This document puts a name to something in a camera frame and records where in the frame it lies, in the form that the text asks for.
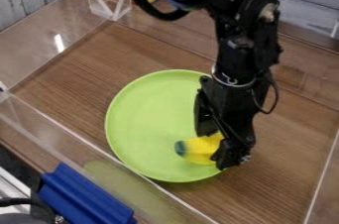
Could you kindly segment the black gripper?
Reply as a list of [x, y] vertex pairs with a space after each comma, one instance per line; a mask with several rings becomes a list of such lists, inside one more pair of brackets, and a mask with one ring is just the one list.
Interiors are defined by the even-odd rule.
[[259, 79], [252, 84], [232, 87], [215, 78], [200, 77], [200, 88], [195, 98], [195, 131], [199, 137], [224, 132], [224, 138], [211, 160], [224, 170], [239, 166], [249, 157], [255, 144], [253, 118], [264, 102], [268, 83]]

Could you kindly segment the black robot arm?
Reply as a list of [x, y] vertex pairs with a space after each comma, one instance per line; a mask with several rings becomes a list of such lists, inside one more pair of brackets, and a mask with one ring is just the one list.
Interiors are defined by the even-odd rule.
[[146, 0], [133, 0], [148, 15], [174, 21], [203, 9], [215, 22], [219, 45], [212, 73], [200, 78], [195, 98], [195, 130], [201, 138], [220, 134], [209, 160], [217, 169], [240, 165], [255, 146], [253, 118], [268, 114], [263, 107], [277, 89], [271, 67], [279, 63], [279, 0], [168, 0], [174, 6], [161, 12]]

